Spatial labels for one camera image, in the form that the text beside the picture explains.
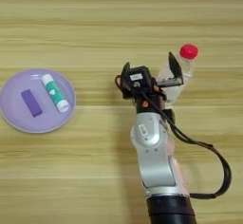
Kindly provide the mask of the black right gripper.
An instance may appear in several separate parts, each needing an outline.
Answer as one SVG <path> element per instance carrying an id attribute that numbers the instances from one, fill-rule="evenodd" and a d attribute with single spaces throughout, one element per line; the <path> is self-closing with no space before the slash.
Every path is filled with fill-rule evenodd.
<path id="1" fill-rule="evenodd" d="M 127 79 L 130 63 L 127 62 L 121 72 L 121 93 L 128 100 L 133 99 L 137 107 L 137 113 L 159 112 L 166 109 L 169 102 L 169 93 L 166 89 L 177 89 L 182 87 L 183 75 L 181 66 L 172 52 L 168 55 L 169 68 L 172 79 L 157 82 L 154 78 L 141 79 L 132 82 Z"/>

